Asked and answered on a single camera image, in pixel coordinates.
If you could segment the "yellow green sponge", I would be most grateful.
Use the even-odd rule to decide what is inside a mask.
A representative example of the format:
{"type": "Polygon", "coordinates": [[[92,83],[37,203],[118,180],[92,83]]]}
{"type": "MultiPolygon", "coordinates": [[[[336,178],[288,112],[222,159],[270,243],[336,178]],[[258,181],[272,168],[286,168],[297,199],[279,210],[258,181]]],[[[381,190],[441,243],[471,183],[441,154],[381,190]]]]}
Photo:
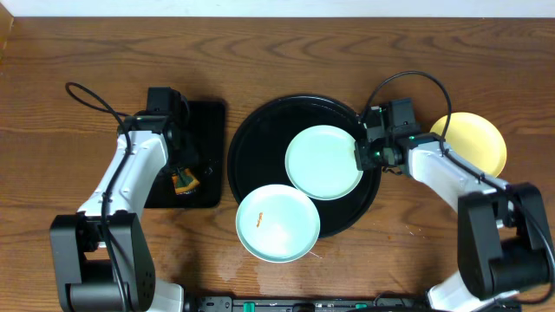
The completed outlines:
{"type": "Polygon", "coordinates": [[[189,168],[178,168],[172,175],[174,191],[177,195],[192,195],[200,188],[200,181],[189,168]]]}

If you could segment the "mint plate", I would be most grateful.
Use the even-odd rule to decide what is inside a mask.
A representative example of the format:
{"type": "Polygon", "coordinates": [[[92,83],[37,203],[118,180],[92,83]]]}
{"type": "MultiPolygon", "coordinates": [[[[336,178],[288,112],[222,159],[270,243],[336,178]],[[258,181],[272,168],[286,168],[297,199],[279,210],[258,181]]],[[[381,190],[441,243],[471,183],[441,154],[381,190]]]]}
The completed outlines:
{"type": "Polygon", "coordinates": [[[236,232],[241,244],[269,263],[289,263],[309,253],[320,235],[315,204],[287,185],[265,185],[239,204],[236,232]]]}
{"type": "Polygon", "coordinates": [[[298,190],[324,201],[348,195],[363,176],[356,166],[355,139],[329,125],[308,127],[298,133],[286,149],[284,164],[298,190]]]}

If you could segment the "yellow plate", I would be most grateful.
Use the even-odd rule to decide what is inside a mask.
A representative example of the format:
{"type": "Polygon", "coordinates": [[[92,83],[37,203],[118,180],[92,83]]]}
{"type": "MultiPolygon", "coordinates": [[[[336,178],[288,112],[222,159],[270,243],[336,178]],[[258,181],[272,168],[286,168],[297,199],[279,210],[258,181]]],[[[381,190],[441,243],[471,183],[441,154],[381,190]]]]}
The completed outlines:
{"type": "Polygon", "coordinates": [[[498,177],[506,165],[506,142],[498,128],[482,116],[453,113],[446,140],[462,158],[493,177],[498,177]]]}

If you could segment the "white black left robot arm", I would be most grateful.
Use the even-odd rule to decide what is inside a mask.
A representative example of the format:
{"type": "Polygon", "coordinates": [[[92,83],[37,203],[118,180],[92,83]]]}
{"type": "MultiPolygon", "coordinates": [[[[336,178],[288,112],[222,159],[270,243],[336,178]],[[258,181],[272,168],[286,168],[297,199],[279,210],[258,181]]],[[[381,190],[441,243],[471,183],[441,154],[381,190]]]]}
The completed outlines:
{"type": "Polygon", "coordinates": [[[64,311],[194,311],[183,286],[156,276],[140,219],[153,182],[181,147],[190,109],[150,105],[119,121],[117,147],[101,182],[74,214],[50,229],[64,311]]]}

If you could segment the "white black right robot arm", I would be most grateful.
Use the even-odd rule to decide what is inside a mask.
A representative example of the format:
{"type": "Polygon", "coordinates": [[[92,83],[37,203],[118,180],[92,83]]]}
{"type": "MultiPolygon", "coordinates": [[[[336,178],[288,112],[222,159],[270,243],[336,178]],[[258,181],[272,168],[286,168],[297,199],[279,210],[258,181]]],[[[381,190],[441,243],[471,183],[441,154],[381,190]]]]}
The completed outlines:
{"type": "Polygon", "coordinates": [[[554,252],[545,207],[531,184],[493,178],[424,133],[411,103],[365,108],[366,136],[355,143],[361,171],[405,174],[433,190],[458,215],[458,270],[432,287],[439,311],[485,311],[525,290],[554,284],[554,252]]]}

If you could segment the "rectangular black tray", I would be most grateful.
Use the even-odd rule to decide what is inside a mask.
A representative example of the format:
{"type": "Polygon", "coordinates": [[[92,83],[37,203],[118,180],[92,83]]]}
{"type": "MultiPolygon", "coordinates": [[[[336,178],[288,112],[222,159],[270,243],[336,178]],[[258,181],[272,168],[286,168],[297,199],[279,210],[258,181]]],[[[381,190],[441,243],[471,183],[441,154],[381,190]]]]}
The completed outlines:
{"type": "Polygon", "coordinates": [[[159,173],[148,195],[146,208],[213,208],[221,199],[225,104],[221,101],[192,101],[189,129],[200,150],[200,162],[189,169],[200,181],[200,188],[192,195],[177,195],[174,191],[174,172],[159,173]]]}

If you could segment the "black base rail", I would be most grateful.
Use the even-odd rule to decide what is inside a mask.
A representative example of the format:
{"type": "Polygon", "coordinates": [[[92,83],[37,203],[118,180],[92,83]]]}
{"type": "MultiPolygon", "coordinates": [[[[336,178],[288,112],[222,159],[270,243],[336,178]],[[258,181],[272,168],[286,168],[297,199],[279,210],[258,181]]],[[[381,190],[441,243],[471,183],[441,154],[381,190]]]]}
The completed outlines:
{"type": "Polygon", "coordinates": [[[237,299],[204,296],[186,299],[184,312],[432,312],[421,299],[382,296],[375,300],[237,299]]]}

